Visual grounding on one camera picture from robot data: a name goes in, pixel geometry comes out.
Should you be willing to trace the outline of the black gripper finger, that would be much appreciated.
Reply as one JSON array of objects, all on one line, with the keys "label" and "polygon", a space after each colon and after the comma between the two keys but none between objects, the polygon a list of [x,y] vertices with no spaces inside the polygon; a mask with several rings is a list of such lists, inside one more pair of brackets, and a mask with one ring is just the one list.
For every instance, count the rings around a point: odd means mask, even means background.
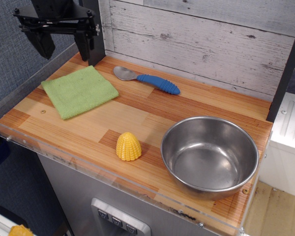
[{"label": "black gripper finger", "polygon": [[94,37],[88,36],[86,33],[74,34],[75,43],[79,49],[83,61],[90,59],[90,52],[94,49]]},{"label": "black gripper finger", "polygon": [[50,59],[52,57],[55,45],[50,33],[44,31],[25,31],[24,33],[43,58]]}]

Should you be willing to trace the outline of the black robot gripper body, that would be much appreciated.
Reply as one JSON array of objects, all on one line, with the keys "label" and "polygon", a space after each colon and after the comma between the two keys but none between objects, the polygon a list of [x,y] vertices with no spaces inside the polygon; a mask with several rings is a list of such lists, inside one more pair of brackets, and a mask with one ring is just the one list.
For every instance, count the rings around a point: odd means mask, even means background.
[{"label": "black robot gripper body", "polygon": [[72,0],[33,0],[31,5],[15,8],[13,16],[25,31],[44,31],[55,34],[76,34],[84,25],[80,20],[89,19],[87,8]]}]

